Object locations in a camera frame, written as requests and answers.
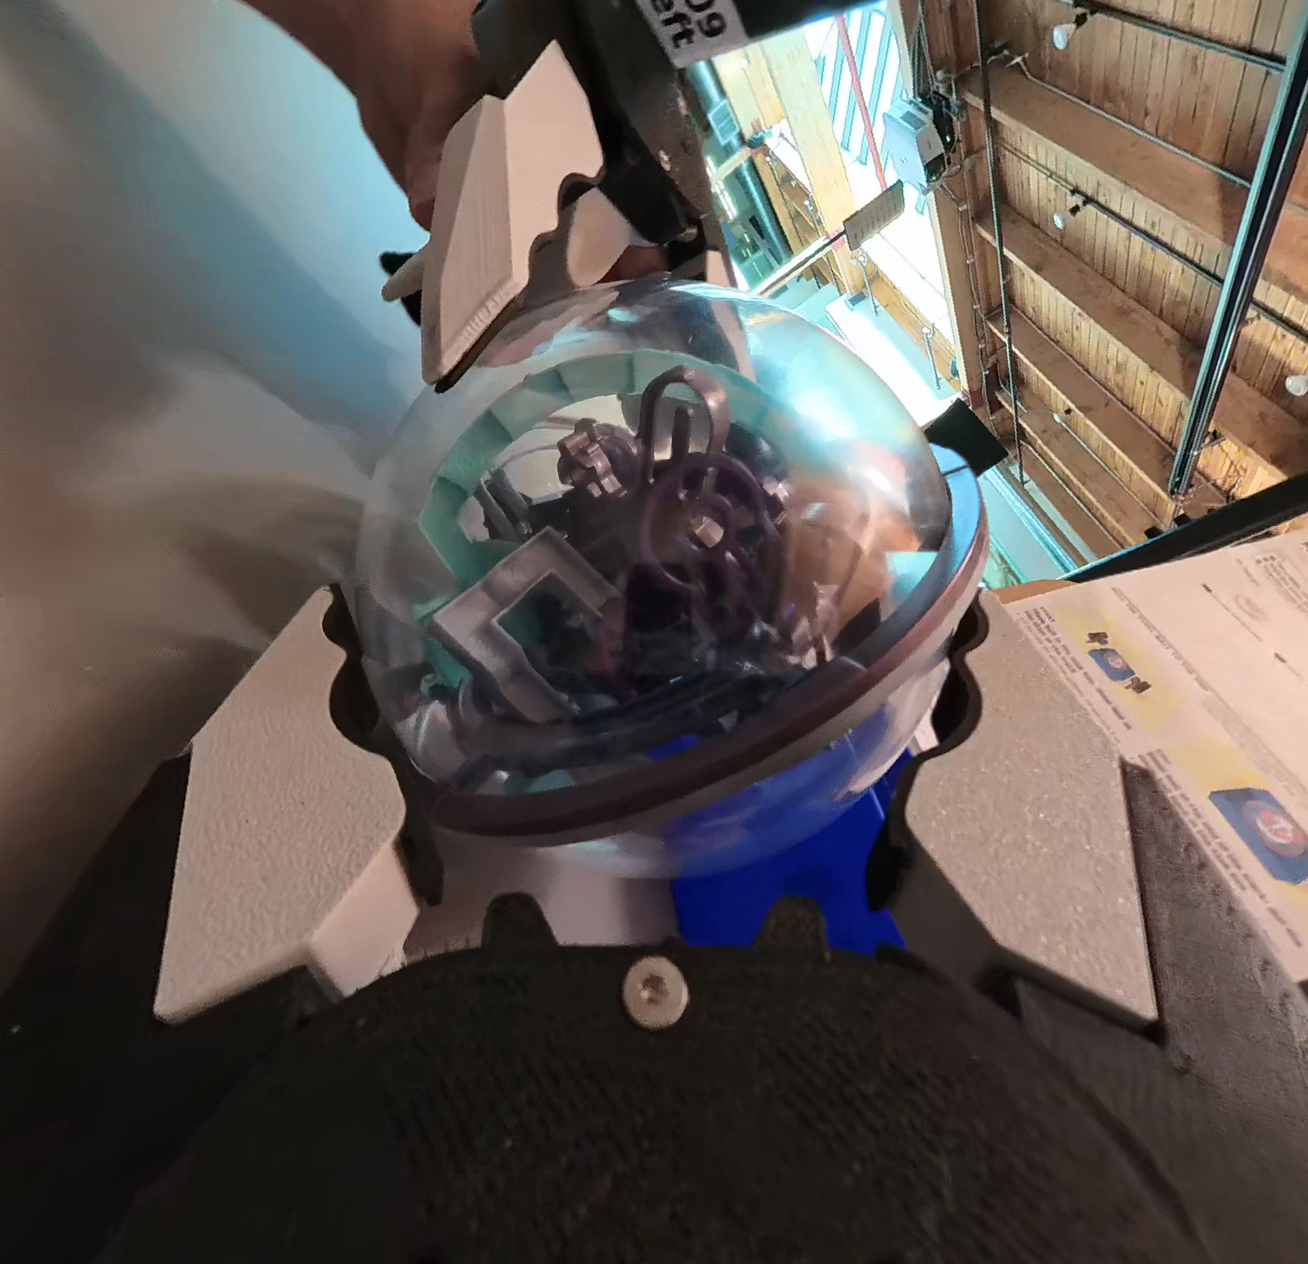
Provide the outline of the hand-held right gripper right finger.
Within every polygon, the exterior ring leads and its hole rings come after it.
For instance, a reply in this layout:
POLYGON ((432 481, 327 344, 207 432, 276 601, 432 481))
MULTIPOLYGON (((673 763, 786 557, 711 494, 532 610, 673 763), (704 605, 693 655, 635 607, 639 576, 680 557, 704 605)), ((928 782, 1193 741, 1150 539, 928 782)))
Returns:
POLYGON ((1017 982, 1112 1023, 1158 1016, 1117 749, 982 591, 865 869, 911 956, 1012 1000, 1017 982))

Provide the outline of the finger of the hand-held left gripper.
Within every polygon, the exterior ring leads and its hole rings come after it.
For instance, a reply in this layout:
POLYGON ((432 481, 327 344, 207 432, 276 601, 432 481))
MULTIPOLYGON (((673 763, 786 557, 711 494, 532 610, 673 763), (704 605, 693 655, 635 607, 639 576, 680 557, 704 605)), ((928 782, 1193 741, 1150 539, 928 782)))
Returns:
POLYGON ((485 95, 452 128, 421 260, 421 373, 436 387, 523 293, 596 285, 652 248, 599 189, 603 154, 587 97, 549 43, 505 99, 485 95))

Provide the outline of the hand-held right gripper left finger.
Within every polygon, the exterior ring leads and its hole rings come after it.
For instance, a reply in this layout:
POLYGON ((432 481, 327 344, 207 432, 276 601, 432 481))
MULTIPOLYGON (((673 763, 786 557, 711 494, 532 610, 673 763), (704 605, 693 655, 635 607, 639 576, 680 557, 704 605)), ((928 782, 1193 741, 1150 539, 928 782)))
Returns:
POLYGON ((189 746, 156 1017, 295 971, 342 998, 404 966, 421 903, 378 715, 350 610, 323 587, 189 746))

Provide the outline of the clear plastic maze ball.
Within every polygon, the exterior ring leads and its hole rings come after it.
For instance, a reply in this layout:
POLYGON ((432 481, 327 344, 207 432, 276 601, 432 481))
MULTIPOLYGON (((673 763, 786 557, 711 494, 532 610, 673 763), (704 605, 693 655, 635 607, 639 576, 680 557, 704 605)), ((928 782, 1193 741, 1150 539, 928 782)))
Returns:
POLYGON ((651 878, 787 850, 906 753, 988 546, 973 470, 820 324, 552 302, 372 478, 355 622, 414 831, 651 878))

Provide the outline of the person's left hand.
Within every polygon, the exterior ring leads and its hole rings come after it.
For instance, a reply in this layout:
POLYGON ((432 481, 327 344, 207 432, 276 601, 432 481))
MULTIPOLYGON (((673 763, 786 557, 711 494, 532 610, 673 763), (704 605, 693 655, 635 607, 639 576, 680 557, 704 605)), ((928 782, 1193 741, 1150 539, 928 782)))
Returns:
POLYGON ((374 53, 362 65, 353 90, 361 125, 422 229, 432 225, 449 131, 483 90, 482 63, 468 43, 374 53))

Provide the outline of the printed instruction sheet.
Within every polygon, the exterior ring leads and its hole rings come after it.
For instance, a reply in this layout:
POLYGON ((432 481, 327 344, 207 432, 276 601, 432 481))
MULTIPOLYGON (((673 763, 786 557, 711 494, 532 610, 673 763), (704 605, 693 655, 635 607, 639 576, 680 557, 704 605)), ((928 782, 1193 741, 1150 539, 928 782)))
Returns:
POLYGON ((1305 530, 1007 611, 1306 979, 1305 530))

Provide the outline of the hanging sign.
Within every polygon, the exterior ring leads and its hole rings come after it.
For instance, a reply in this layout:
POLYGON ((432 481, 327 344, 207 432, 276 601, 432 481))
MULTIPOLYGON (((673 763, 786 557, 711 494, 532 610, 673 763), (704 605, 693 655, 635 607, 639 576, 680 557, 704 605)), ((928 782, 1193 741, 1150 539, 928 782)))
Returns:
POLYGON ((895 180, 843 221, 843 240, 850 252, 864 251, 906 211, 906 186, 895 180))

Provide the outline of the blue plastic bin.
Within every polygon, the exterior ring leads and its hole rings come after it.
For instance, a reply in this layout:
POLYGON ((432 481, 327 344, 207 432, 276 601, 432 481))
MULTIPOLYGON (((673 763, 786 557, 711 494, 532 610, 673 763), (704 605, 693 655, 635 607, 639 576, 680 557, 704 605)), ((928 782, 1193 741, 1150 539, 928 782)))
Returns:
POLYGON ((674 880, 670 893, 682 944, 750 945, 776 900, 799 897, 816 904, 827 942, 836 949, 870 955, 879 945, 906 947, 891 914, 869 903, 866 868, 883 844, 910 756, 906 749, 836 820, 793 847, 719 874, 674 880))

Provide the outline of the white ceiling device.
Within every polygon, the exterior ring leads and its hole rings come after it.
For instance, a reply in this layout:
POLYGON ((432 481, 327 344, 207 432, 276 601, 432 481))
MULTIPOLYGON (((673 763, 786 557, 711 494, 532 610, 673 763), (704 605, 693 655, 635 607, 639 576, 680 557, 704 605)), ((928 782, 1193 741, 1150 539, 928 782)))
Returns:
POLYGON ((940 132, 936 112, 918 98, 900 98, 884 113, 880 154, 896 178, 918 193, 930 193, 945 176, 955 146, 952 121, 940 132))

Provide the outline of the black ceiling rail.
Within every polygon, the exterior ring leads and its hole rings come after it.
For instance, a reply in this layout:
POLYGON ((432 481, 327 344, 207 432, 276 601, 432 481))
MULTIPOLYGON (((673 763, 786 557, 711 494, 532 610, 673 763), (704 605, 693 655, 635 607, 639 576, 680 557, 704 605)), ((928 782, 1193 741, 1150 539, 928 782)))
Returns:
POLYGON ((1250 310, 1305 136, 1306 19, 1302 16, 1286 58, 1173 456, 1167 492, 1174 500, 1189 493, 1197 460, 1206 449, 1208 430, 1233 368, 1237 336, 1250 310))

